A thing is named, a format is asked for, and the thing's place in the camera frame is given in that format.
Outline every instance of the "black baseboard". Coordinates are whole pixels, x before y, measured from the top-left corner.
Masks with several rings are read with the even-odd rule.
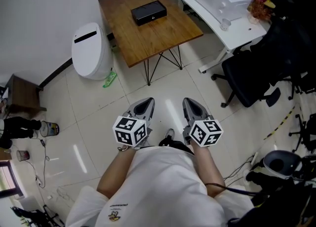
[[[57,75],[59,75],[62,71],[64,71],[68,66],[73,64],[73,59],[67,60],[63,65],[57,68],[50,76],[48,76],[39,86],[44,88],[47,84],[49,84]]]

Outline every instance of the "sleeve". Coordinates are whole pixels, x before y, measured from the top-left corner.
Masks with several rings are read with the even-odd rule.
[[[81,189],[66,220],[66,227],[81,227],[97,216],[108,202],[108,198],[89,186]]]
[[[245,187],[243,186],[233,186],[233,188],[245,190]],[[225,190],[216,196],[215,200],[224,209],[227,220],[231,218],[241,218],[253,208],[253,204],[247,195],[234,193],[228,190]]]

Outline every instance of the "black trousers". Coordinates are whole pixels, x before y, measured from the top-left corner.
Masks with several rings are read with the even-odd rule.
[[[194,153],[190,150],[189,147],[185,146],[182,142],[180,141],[173,141],[171,139],[171,137],[166,137],[164,138],[160,143],[159,143],[159,146],[170,146],[170,147],[173,147],[173,148],[176,148],[176,149],[180,149],[180,150],[183,150],[183,151],[186,151],[188,153],[191,153],[194,155]]]
[[[4,132],[1,139],[31,138],[33,130],[39,130],[40,127],[41,122],[37,120],[27,120],[19,116],[8,118],[4,120]]]

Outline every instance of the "black slot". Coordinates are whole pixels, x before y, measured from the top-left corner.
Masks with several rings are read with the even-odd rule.
[[[96,31],[90,32],[90,33],[88,33],[88,34],[86,34],[86,35],[83,35],[83,36],[81,36],[81,37],[75,39],[75,43],[79,43],[79,42],[81,42],[81,41],[84,41],[85,39],[90,38],[90,37],[92,37],[92,36],[94,36],[94,35],[97,35],[97,32],[96,32]]]

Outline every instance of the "paint bucket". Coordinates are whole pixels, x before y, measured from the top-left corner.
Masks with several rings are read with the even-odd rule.
[[[16,151],[16,156],[20,162],[30,159],[30,154],[28,151]]]
[[[54,123],[54,122],[42,121],[39,132],[44,138],[50,137],[50,136],[56,136],[59,134],[59,126],[57,123]]]

